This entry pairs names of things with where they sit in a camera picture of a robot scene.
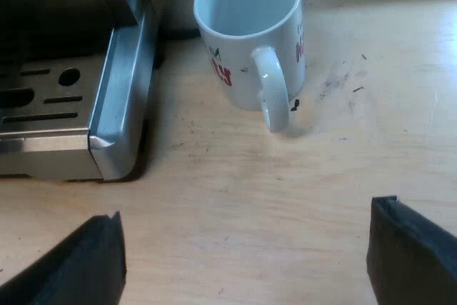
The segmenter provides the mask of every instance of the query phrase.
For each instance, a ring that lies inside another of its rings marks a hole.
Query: wooden countertop
[[[116,210],[129,305],[375,304],[372,196],[457,234],[457,0],[304,3],[287,133],[228,103],[199,39],[171,42],[139,179],[0,180],[0,284]]]

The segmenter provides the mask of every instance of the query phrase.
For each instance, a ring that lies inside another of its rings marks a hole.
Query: espresso machine
[[[0,175],[124,178],[157,31],[149,0],[0,0]]]

